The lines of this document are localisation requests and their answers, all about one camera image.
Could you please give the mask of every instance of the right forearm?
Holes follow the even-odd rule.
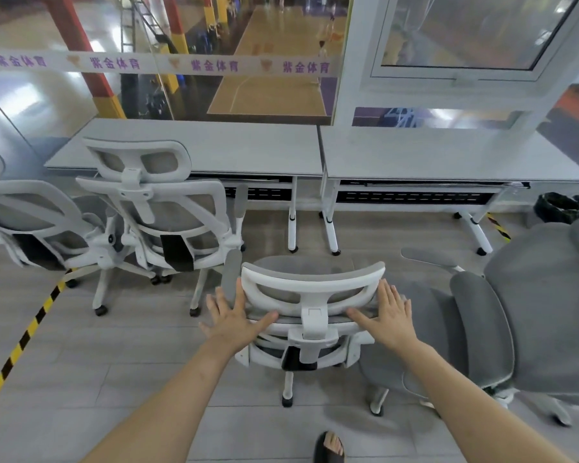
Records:
[[[431,346],[417,342],[403,356],[468,463],[571,461],[450,366]]]

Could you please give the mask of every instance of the yellow and black tape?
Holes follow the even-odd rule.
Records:
[[[48,314],[48,312],[52,308],[52,305],[54,305],[54,302],[56,298],[58,298],[58,295],[60,295],[60,293],[64,291],[65,287],[66,285],[64,281],[60,281],[58,285],[54,287],[52,293],[49,295],[47,300],[43,303],[43,306],[34,316],[29,326],[26,328],[26,331],[24,331],[22,338],[19,340],[19,342],[17,342],[15,349],[13,350],[13,352],[11,352],[11,355],[8,357],[7,362],[4,364],[2,370],[0,371],[0,390],[4,386],[4,381],[7,380],[8,374],[11,373],[11,370],[13,370],[13,367],[16,365],[17,361],[22,356],[23,350],[26,349],[26,346],[30,342],[30,339],[36,333],[36,329],[39,327],[45,316]]]
[[[489,221],[491,221],[491,224],[493,224],[495,226],[495,228],[498,230],[498,232],[500,233],[500,235],[502,235],[502,237],[504,239],[506,239],[506,242],[510,242],[510,235],[508,235],[508,232],[506,232],[506,230],[502,227],[502,225],[493,217],[493,215],[491,213],[487,213],[486,214],[487,219],[489,219]]]

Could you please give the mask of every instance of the red pillar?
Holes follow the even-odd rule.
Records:
[[[180,22],[176,0],[163,0],[163,5],[165,5],[165,13],[170,22],[172,43],[176,46],[178,53],[189,53],[189,47],[186,45],[185,31]]]
[[[93,52],[71,0],[43,0],[64,43],[75,52]],[[82,73],[103,118],[126,118],[118,98],[102,73]]]

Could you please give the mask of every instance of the right hand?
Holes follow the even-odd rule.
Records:
[[[421,344],[412,324],[412,301],[404,302],[396,287],[390,286],[386,280],[380,280],[378,284],[377,299],[378,318],[370,319],[356,309],[348,309],[347,316],[367,330],[375,341],[404,357]]]

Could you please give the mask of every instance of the table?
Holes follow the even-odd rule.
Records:
[[[175,140],[189,152],[193,178],[219,178],[226,187],[249,184],[249,199],[287,201],[288,249],[296,246],[299,177],[322,176],[317,127],[311,125],[173,122],[94,118],[45,163],[49,170],[92,171],[82,138],[116,141]]]
[[[323,126],[320,131],[320,216],[333,255],[341,253],[336,207],[394,211],[408,210],[408,204],[444,205],[468,224],[477,253],[486,255],[493,248],[479,222],[506,192],[533,182],[579,183],[579,165],[537,132],[515,141],[498,130]]]

